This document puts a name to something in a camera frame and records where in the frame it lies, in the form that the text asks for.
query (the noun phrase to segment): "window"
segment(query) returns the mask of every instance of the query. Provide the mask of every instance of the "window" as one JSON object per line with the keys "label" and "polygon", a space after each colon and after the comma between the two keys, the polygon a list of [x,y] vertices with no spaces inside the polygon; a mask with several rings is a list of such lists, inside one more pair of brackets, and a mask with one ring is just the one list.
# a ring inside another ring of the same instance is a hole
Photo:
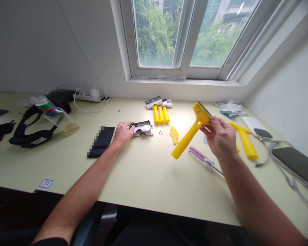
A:
{"label": "window", "polygon": [[226,80],[276,0],[120,0],[133,78]]}

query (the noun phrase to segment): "white glove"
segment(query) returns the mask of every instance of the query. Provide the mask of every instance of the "white glove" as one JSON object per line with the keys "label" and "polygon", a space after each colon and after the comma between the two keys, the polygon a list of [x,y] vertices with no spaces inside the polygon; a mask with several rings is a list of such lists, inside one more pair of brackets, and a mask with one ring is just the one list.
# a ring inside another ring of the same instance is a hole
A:
{"label": "white glove", "polygon": [[246,112],[243,112],[243,106],[241,104],[235,104],[233,101],[229,101],[228,103],[214,103],[215,106],[220,108],[220,113],[226,115],[228,118],[236,118],[237,115],[245,116]]}

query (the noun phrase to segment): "window frame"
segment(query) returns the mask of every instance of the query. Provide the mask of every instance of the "window frame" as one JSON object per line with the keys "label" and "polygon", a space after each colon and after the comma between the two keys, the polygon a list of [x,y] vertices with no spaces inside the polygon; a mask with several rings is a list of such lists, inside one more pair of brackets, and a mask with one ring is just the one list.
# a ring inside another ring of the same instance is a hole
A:
{"label": "window frame", "polygon": [[249,50],[281,0],[260,0],[249,16],[222,67],[190,66],[208,0],[184,0],[177,34],[173,64],[180,68],[140,67],[133,0],[120,0],[122,24],[127,46],[130,74],[133,79],[227,80]]}

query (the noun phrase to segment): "forearm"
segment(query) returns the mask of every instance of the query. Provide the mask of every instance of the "forearm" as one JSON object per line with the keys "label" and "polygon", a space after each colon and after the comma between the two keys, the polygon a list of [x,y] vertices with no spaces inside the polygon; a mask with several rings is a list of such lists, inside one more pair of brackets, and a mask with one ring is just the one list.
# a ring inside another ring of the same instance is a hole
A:
{"label": "forearm", "polygon": [[258,243],[308,244],[298,229],[267,195],[238,154],[225,155],[218,160],[240,219]]}
{"label": "forearm", "polygon": [[57,235],[70,242],[74,230],[98,199],[121,146],[112,143],[78,179],[49,215],[34,242]]}

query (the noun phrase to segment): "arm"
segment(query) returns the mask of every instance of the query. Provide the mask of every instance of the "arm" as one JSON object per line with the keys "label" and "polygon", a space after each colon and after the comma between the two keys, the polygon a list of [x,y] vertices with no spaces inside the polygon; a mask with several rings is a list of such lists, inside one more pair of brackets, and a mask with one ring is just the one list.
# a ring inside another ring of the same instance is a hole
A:
{"label": "arm", "polygon": [[236,150],[235,129],[213,116],[201,131],[217,157],[239,217],[259,245],[308,245],[255,179]]}
{"label": "arm", "polygon": [[132,137],[134,122],[120,122],[114,140],[95,163],[76,181],[51,212],[33,243],[51,237],[62,237],[68,244],[80,221],[97,201],[116,156]]}

